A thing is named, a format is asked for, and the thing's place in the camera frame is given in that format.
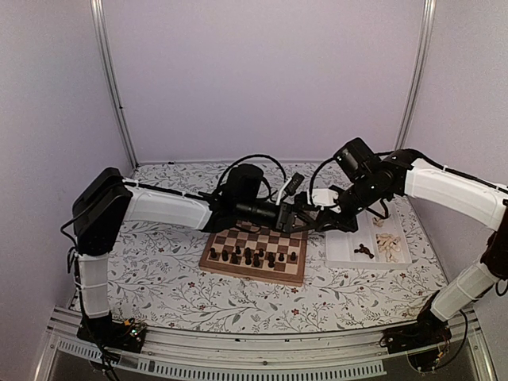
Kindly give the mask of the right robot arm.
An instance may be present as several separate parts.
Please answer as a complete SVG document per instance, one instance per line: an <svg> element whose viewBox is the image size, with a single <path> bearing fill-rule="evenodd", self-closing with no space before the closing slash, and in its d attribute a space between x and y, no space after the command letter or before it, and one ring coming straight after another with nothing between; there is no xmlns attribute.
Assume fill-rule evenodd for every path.
<svg viewBox="0 0 508 381"><path fill-rule="evenodd" d="M507 183L507 151L495 153L502 144L475 143L466 139L436 140L411 138L408 147L423 152L439 164L478 176L485 181ZM347 176L335 164L327 164L314 185L349 186ZM316 270L313 286L319 302L327 302L328 320L324 329L361 329L411 321L424 301L442 285L450 283L486 249L492 231L459 212L444 206L409 198L395 204L402 223L412 263L405 271L368 271L352 269ZM469 305L484 331L497 322L507 321L507 295L500 298L494 289Z"/></svg>

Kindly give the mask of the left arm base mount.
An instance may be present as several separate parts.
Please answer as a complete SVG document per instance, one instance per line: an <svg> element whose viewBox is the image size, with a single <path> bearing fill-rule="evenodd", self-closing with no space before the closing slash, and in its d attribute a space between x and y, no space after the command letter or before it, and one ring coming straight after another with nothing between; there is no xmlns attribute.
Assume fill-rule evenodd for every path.
<svg viewBox="0 0 508 381"><path fill-rule="evenodd" d="M91 318L84 312L77 332L82 341L96 344L99 348L114 348L126 352L141 353L147 331L147 324L131 317L114 321L112 314Z"/></svg>

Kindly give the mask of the wooden chessboard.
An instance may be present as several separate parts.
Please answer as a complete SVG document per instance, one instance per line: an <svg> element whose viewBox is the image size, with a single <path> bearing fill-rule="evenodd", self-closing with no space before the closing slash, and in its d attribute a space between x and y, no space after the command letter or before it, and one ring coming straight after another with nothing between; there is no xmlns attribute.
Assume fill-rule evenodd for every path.
<svg viewBox="0 0 508 381"><path fill-rule="evenodd" d="M278 233L264 227L257 228L248 222L241 222L237 229L227 229L209 235L199 261L199 268L220 275L300 287L304 281L307 241L307 232ZM237 256L238 264L231 264L231 256L235 253L236 246L241 248L241 256ZM218 261L210 259L210 249L212 247L216 249L219 255ZM247 247L252 250L251 266L244 263L244 250ZM260 248L265 251L264 258L260 258L260 267L254 267L253 258L254 255L258 255ZM227 263L221 258L223 250L229 252ZM296 252L298 257L295 264L290 259L292 252ZM267 266L267 257L270 253L275 255L274 268ZM279 262L280 253L285 256L283 263Z"/></svg>

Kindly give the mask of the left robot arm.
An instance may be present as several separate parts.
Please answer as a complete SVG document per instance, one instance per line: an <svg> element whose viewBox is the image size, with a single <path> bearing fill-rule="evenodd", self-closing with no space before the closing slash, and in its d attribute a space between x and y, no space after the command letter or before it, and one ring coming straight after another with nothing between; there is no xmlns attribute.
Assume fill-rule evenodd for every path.
<svg viewBox="0 0 508 381"><path fill-rule="evenodd" d="M235 164L210 193L189 194L143 184L105 169L72 209L75 279L88 333L112 344L118 329L110 321L108 258L117 239L130 234L163 252L175 251L179 268L192 245L160 237L159 227L208 236L202 271L265 283L303 284L310 217L297 206L260 196L268 182L260 167Z"/></svg>

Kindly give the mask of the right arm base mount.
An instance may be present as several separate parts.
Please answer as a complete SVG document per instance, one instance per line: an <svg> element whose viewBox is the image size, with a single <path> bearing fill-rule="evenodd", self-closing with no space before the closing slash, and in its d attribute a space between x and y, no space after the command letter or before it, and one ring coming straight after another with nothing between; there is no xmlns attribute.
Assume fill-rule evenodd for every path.
<svg viewBox="0 0 508 381"><path fill-rule="evenodd" d="M389 354L407 352L434 345L433 349L409 355L413 369L419 372L435 371L449 350L452 333L446 321L435 317L425 306L416 322L388 328L382 332L379 346Z"/></svg>

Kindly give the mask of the dark chess piece eleventh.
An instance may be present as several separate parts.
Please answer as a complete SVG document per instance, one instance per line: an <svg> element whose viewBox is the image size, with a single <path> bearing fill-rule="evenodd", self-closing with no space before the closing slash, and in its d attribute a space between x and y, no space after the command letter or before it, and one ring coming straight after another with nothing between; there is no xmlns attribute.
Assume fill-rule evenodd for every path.
<svg viewBox="0 0 508 381"><path fill-rule="evenodd" d="M238 261L238 257L237 257L237 254L236 253L233 253L232 256L231 256L231 260L230 260L230 263L231 264L238 264L239 261Z"/></svg>

